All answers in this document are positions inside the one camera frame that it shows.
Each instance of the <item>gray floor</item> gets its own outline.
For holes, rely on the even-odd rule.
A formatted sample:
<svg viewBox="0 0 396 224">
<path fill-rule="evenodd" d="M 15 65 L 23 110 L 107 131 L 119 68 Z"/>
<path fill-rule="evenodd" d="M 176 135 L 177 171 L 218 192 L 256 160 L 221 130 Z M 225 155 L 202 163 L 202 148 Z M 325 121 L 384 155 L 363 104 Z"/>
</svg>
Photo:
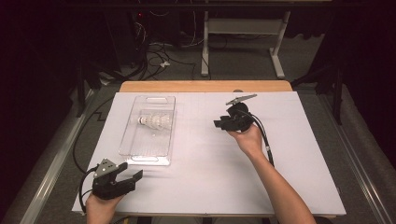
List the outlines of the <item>gray floor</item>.
<svg viewBox="0 0 396 224">
<path fill-rule="evenodd" d="M 228 38 L 226 48 L 225 40 L 221 36 L 211 36 L 209 45 L 209 66 L 211 79 L 276 79 L 275 70 L 271 64 L 268 48 L 275 44 L 274 36 L 246 40 Z M 294 80 L 306 74 L 315 56 L 321 37 L 312 37 L 303 40 L 300 36 L 293 39 L 286 38 L 279 52 L 286 80 Z M 159 80 L 186 80 L 208 79 L 200 76 L 201 47 L 173 48 L 166 47 L 166 52 L 174 60 L 170 66 L 156 76 Z M 159 64 L 159 58 L 148 57 L 153 64 Z M 196 63 L 194 70 L 191 64 Z M 157 69 L 151 66 L 149 71 Z M 347 215 L 332 219 L 333 223 L 393 223 L 396 216 L 396 172 L 389 164 L 385 155 L 368 132 L 364 120 L 355 108 L 347 88 L 344 87 L 342 103 L 343 125 L 337 125 L 329 113 L 329 102 L 332 95 L 316 95 L 313 87 L 315 83 L 303 84 L 295 90 L 299 93 L 305 113 L 318 140 L 322 154 L 327 162 L 333 180 L 339 189 L 341 199 L 346 208 Z M 96 113 L 86 121 L 86 125 L 76 142 L 78 162 L 87 168 L 90 157 L 94 151 L 100 132 L 105 124 L 99 118 L 105 118 L 111 107 L 111 97 L 118 91 L 120 84 L 109 84 L 101 90 L 95 91 L 89 97 L 90 106 L 85 111 L 87 119 L 96 108 Z M 59 155 L 60 148 L 67 145 L 65 140 L 71 135 L 76 123 L 81 120 L 76 118 L 77 104 L 74 104 L 69 116 L 62 127 L 54 135 L 48 148 L 44 151 L 39 162 L 26 180 L 18 197 L 11 205 L 3 223 L 20 223 L 25 212 L 35 198 L 37 189 L 43 183 L 43 178 L 53 160 Z M 41 213 L 36 218 L 36 223 L 84 223 L 85 217 L 72 213 L 71 207 L 77 195 L 78 182 L 81 174 L 70 154 L 66 155 L 64 163 L 58 164 L 63 169 L 56 176 L 56 184 L 44 198 L 43 208 L 36 208 Z"/>
</svg>

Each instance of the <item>table surface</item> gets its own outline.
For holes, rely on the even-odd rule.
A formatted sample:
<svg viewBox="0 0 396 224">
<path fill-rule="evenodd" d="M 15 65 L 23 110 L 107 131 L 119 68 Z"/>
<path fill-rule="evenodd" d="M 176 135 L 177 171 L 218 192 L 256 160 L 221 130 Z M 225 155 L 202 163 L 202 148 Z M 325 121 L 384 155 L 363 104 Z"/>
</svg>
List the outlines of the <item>table surface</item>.
<svg viewBox="0 0 396 224">
<path fill-rule="evenodd" d="M 234 90 L 245 93 L 230 92 Z M 268 195 L 250 161 L 235 141 L 213 124 L 213 119 L 226 115 L 225 102 L 253 92 L 258 96 L 249 99 L 247 106 L 262 120 L 276 169 L 300 193 L 314 215 L 346 213 L 300 99 L 287 81 L 125 82 L 120 91 L 90 167 L 102 158 L 123 162 L 118 146 L 137 95 L 175 95 L 177 118 L 169 166 L 130 165 L 119 174 L 119 178 L 130 178 L 144 170 L 136 190 L 119 203 L 118 214 L 273 216 Z M 83 191 L 90 187 L 84 185 Z M 73 211 L 80 211 L 78 200 Z"/>
</svg>

